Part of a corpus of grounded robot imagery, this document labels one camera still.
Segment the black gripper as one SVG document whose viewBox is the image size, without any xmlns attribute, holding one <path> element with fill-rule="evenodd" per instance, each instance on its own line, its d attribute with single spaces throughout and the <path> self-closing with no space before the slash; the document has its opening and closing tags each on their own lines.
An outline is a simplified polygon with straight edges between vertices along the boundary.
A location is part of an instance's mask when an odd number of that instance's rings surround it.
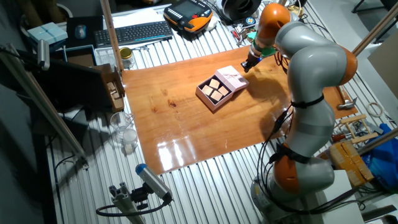
<svg viewBox="0 0 398 224">
<path fill-rule="evenodd" d="M 255 67 L 262 60 L 261 56 L 248 53 L 247 59 L 241 63 L 244 71 L 248 73 L 252 67 Z"/>
</svg>

